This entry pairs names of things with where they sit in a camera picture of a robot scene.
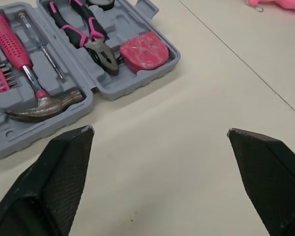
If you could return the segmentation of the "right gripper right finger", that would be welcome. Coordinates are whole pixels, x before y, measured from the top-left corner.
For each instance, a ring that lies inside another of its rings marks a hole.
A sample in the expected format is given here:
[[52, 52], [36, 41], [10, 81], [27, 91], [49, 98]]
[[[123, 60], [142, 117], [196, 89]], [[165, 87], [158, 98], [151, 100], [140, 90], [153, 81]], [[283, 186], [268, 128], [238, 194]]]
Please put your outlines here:
[[295, 154], [281, 141], [231, 128], [245, 191], [271, 236], [295, 236]]

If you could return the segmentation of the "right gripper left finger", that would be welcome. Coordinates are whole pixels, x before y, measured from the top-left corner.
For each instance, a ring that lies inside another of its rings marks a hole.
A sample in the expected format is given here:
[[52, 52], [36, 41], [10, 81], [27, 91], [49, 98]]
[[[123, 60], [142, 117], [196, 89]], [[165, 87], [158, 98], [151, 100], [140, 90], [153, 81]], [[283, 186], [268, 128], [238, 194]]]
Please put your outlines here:
[[49, 141], [0, 201], [0, 236], [67, 236], [89, 165], [92, 126]]

